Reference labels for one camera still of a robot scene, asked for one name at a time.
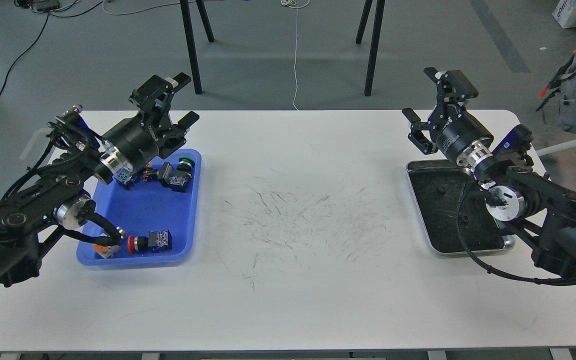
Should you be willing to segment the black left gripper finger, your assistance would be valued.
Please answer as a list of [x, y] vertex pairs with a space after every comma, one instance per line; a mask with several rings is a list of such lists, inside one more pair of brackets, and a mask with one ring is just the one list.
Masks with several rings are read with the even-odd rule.
[[189, 111], [183, 116], [176, 124], [176, 132], [187, 133], [187, 131], [200, 119], [199, 114], [194, 111]]
[[169, 98], [190, 84], [191, 80], [191, 77], [183, 72], [165, 79], [155, 74], [140, 87], [132, 90], [129, 102], [141, 111], [153, 112], [157, 107], [163, 108], [166, 104], [169, 105], [171, 102]]

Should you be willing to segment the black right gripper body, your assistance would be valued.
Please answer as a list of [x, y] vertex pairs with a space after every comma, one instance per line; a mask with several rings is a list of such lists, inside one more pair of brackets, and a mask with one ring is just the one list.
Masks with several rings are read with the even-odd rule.
[[451, 162], [457, 162], [473, 142], [490, 146], [494, 139], [492, 133], [462, 103], [435, 105], [428, 121], [436, 126], [436, 129], [429, 131], [431, 141]]

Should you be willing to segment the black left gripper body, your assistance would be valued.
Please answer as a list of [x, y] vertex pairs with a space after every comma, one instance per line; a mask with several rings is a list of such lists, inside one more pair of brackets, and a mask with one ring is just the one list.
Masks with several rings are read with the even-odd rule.
[[153, 158], [165, 159], [186, 143], [188, 117], [170, 119], [170, 102], [160, 99], [139, 105], [135, 116], [124, 118], [103, 135], [103, 166], [110, 173], [140, 170]]

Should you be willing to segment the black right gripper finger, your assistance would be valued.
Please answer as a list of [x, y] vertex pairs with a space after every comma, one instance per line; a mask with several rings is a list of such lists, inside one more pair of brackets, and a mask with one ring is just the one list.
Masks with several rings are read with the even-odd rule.
[[437, 126], [429, 121], [422, 121], [411, 108], [404, 108], [401, 112], [410, 123], [410, 133], [407, 135], [409, 141], [424, 155], [436, 153], [438, 151], [436, 144], [430, 141], [423, 132], [434, 131]]
[[438, 106], [463, 106], [479, 96], [478, 89], [461, 70], [439, 71], [434, 67], [426, 67], [423, 73], [436, 85]]

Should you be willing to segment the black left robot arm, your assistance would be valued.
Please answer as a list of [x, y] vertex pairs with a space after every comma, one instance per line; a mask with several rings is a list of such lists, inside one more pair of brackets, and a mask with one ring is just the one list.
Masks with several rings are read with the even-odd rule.
[[116, 225], [96, 213], [84, 184], [92, 177], [110, 184], [119, 171], [140, 170], [185, 145], [199, 115], [191, 111], [172, 123], [169, 111], [175, 93], [190, 81], [185, 73], [151, 76], [129, 97], [137, 114], [103, 135], [86, 125], [80, 105], [48, 124], [48, 148], [62, 154], [46, 166], [37, 162], [0, 199], [0, 284], [37, 277], [42, 259], [64, 235], [101, 246], [121, 243]]

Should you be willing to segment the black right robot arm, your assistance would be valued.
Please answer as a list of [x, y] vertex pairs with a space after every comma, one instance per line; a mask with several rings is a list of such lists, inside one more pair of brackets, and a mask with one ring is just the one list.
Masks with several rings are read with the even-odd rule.
[[[521, 124], [490, 150], [494, 137], [466, 110], [478, 91], [459, 70], [424, 69], [437, 103], [423, 121], [411, 108], [409, 141], [442, 160], [406, 166], [414, 201], [440, 255], [469, 256], [488, 273], [538, 285], [576, 285], [576, 191], [533, 170], [531, 131]], [[554, 278], [530, 278], [494, 268], [479, 258], [521, 239], [535, 267]]]

